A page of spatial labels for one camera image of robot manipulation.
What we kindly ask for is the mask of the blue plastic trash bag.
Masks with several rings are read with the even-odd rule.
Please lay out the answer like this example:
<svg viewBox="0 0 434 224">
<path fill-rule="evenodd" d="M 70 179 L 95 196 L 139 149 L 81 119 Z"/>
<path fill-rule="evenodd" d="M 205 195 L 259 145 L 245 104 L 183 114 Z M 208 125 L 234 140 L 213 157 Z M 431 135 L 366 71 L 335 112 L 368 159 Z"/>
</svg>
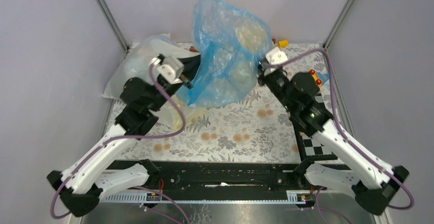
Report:
<svg viewBox="0 0 434 224">
<path fill-rule="evenodd" d="M 222 0 L 199 0 L 192 13 L 192 43 L 200 52 L 193 87 L 176 95 L 190 107 L 241 101 L 257 84 L 259 62 L 273 48 L 269 26 Z"/>
</svg>

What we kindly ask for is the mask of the large translucent white bag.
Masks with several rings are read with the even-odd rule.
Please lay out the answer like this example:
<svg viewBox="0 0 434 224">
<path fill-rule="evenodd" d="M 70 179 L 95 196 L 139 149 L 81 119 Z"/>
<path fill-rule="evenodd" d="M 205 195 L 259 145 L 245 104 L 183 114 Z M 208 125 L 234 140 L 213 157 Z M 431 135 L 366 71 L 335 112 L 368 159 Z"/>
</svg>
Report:
<svg viewBox="0 0 434 224">
<path fill-rule="evenodd" d="M 140 43 L 134 43 L 132 50 L 116 69 L 114 75 L 107 83 L 102 94 L 104 98 L 119 100 L 124 84 L 130 78 L 139 77 L 149 84 L 153 84 L 149 78 L 148 69 L 152 58 L 158 54 L 177 58 L 200 57 L 199 53 L 191 52 L 170 39 L 169 33 L 152 35 Z M 186 126 L 201 116 L 204 108 L 192 108 L 172 95 L 172 100 L 181 109 L 186 118 Z M 160 111 L 153 112 L 159 120 L 158 123 L 166 125 L 173 130 L 181 128 L 182 120 L 178 112 L 169 103 L 165 103 Z"/>
</svg>

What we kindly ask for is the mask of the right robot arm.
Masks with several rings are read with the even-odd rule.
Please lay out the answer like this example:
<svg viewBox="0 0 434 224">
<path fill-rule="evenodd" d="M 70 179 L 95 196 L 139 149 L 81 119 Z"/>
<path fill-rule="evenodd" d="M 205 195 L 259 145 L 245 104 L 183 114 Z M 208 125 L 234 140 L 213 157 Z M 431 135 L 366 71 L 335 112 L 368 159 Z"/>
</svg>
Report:
<svg viewBox="0 0 434 224">
<path fill-rule="evenodd" d="M 302 163 L 294 174 L 294 184 L 300 189 L 310 185 L 323 186 L 355 199 L 373 215 L 381 215 L 409 175 L 403 166 L 392 166 L 375 156 L 344 129 L 335 124 L 333 115 L 316 101 L 320 91 L 311 72 L 296 73 L 288 79 L 281 68 L 258 67 L 258 83 L 265 85 L 289 113 L 296 130 L 318 141 L 341 159 L 349 172 Z"/>
</svg>

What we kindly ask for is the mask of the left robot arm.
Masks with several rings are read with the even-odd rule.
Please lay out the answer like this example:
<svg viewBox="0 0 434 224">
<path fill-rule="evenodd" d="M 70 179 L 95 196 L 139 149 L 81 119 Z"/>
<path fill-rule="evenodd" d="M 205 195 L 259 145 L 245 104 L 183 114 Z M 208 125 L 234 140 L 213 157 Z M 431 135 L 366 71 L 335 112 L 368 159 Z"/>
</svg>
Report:
<svg viewBox="0 0 434 224">
<path fill-rule="evenodd" d="M 143 77 L 127 79 L 120 96 L 125 108 L 106 134 L 71 167 L 47 175 L 55 190 L 52 203 L 60 200 L 68 214 L 82 217 L 108 196 L 130 188 L 161 185 L 160 172 L 150 160 L 140 160 L 110 175 L 104 171 L 131 144 L 153 138 L 149 132 L 158 121 L 155 112 L 172 103 L 172 96 L 181 87 L 193 87 L 200 63 L 198 55 L 181 59 L 158 55 L 149 64 L 148 81 Z"/>
</svg>

